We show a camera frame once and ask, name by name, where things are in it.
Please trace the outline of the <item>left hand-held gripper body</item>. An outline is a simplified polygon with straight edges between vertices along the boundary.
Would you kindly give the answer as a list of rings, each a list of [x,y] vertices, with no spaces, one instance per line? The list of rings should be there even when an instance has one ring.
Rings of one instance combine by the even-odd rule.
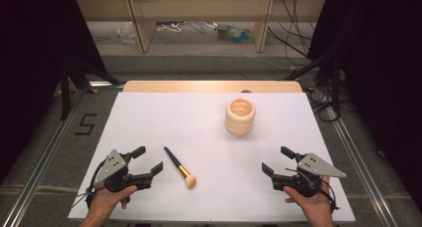
[[[138,190],[151,187],[154,176],[148,173],[132,175],[128,173],[130,160],[123,158],[125,153],[113,149],[99,165],[94,174],[94,187],[103,184],[110,192],[119,192],[129,186],[136,186]]]

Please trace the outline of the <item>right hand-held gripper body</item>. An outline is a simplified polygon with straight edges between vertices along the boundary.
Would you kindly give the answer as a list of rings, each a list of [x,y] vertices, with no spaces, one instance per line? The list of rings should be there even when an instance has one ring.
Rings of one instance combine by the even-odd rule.
[[[346,177],[343,171],[314,153],[284,152],[284,155],[294,159],[297,168],[293,176],[276,174],[271,170],[271,180],[275,190],[283,190],[285,186],[289,186],[304,197],[313,197],[319,192],[323,176]]]

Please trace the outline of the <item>black-handled makeup brush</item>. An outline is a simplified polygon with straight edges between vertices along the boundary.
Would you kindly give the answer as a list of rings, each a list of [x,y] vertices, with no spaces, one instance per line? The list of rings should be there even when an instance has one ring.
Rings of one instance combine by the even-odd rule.
[[[192,189],[196,183],[197,183],[197,178],[192,175],[182,164],[181,162],[177,159],[177,157],[171,152],[171,150],[164,146],[164,150],[167,153],[167,155],[169,156],[169,158],[171,159],[171,161],[173,162],[173,164],[177,167],[177,169],[180,171],[180,173],[182,174],[186,186],[188,189]]]

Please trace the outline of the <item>ridged wooden cup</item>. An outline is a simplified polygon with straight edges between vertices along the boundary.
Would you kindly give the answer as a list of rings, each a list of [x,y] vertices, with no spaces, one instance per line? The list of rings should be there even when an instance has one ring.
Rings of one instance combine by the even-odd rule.
[[[232,134],[245,135],[254,124],[256,109],[245,99],[234,99],[229,102],[225,110],[225,127]]]

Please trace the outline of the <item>person's left hand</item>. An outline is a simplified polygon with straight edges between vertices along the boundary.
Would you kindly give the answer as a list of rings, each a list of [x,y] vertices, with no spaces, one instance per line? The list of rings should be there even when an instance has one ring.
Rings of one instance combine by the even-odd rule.
[[[127,198],[136,190],[137,187],[134,185],[126,187],[119,192],[110,192],[106,188],[98,190],[89,208],[86,219],[91,222],[105,222],[109,219],[117,204],[119,204],[122,209],[126,208],[128,203]]]

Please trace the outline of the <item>person's right hand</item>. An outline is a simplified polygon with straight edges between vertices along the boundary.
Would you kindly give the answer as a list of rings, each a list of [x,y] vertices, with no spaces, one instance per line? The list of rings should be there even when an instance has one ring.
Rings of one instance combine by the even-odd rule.
[[[310,218],[330,217],[332,219],[330,201],[322,193],[305,198],[300,195],[294,188],[285,186],[284,192],[288,194],[286,203],[297,203],[303,210],[308,221]]]

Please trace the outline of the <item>white table cover sheet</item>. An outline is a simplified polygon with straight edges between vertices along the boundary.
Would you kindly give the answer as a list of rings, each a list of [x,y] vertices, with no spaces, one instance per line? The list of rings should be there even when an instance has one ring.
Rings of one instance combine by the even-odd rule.
[[[305,216],[296,204],[285,203],[262,171],[262,163],[291,176],[294,152],[330,156],[317,121],[303,93],[260,93],[246,96],[256,108],[253,129],[244,136],[225,128],[225,110],[234,93],[120,93],[88,168],[92,175],[113,150],[130,152],[146,147],[133,160],[130,173],[149,171],[159,162],[163,170],[151,187],[131,196],[126,209],[118,208],[115,221],[149,223],[264,224],[300,222]],[[188,189],[164,150],[168,147],[197,178]]]

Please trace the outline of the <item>black metal stand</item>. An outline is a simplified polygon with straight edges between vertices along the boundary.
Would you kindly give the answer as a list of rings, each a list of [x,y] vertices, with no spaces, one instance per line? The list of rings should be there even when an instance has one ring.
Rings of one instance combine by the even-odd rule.
[[[94,74],[112,85],[123,85],[123,81],[112,77],[105,68],[96,68],[80,59],[65,59],[60,66],[60,88],[62,97],[62,116],[64,120],[71,111],[69,80],[77,89],[87,89],[90,86],[86,74]]]
[[[304,66],[298,71],[290,73],[288,76],[283,78],[283,81],[293,81],[311,70],[318,68],[314,82],[318,87],[331,87],[331,97],[327,105],[331,107],[334,112],[334,118],[332,121],[336,121],[341,117],[339,110],[339,62],[333,55],[324,54],[321,57],[315,59],[310,64]]]

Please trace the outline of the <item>black curtain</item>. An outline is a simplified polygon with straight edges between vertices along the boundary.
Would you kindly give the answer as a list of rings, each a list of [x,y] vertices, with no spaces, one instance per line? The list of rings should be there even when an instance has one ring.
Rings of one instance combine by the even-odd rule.
[[[77,0],[0,0],[0,183],[63,75],[79,88],[106,68]]]
[[[308,57],[325,53],[346,15],[346,85],[378,147],[422,211],[422,0],[325,0]]]

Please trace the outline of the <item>clear plastic bag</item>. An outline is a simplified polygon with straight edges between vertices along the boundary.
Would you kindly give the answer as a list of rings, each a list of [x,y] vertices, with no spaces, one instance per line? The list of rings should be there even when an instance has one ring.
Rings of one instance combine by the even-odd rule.
[[[117,36],[124,44],[136,44],[136,35],[133,30],[133,25],[131,22],[124,22],[118,29],[117,29]]]

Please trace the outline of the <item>wooden shelf unit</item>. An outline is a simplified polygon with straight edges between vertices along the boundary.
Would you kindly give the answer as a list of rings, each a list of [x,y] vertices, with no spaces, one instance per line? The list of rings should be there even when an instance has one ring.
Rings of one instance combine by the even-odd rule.
[[[249,22],[256,51],[264,51],[268,24],[315,23],[325,0],[77,0],[87,21],[130,22],[138,47],[146,52],[158,22]]]

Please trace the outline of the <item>colourful plastic bag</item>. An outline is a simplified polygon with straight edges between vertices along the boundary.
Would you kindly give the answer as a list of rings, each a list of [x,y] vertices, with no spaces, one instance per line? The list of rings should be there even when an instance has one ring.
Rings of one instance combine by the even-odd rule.
[[[217,32],[218,38],[230,41],[234,44],[239,44],[242,42],[255,42],[255,38],[252,36],[251,32],[244,28],[229,24],[218,24],[215,30]]]

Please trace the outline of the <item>aluminium floor rail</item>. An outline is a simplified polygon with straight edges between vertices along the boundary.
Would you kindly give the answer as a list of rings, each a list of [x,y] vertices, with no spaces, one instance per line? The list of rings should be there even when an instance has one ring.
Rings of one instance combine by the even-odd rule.
[[[30,177],[22,187],[12,187],[12,192],[17,195],[17,198],[9,209],[5,219],[0,222],[0,227],[18,227],[20,225],[42,179],[62,143],[73,118],[73,114],[84,95],[84,90],[76,91],[73,94],[70,109],[59,120],[48,144],[43,149],[41,156],[37,159],[35,167],[31,170]]]
[[[328,108],[328,115],[333,118],[333,125],[336,132],[345,148],[345,151],[359,177],[359,180],[370,200],[378,219],[383,227],[398,227],[391,208],[389,207],[386,199],[381,193],[380,188],[375,183],[372,174],[369,172],[367,165],[359,153],[353,139],[351,138],[344,122],[339,114],[336,114],[333,108]]]

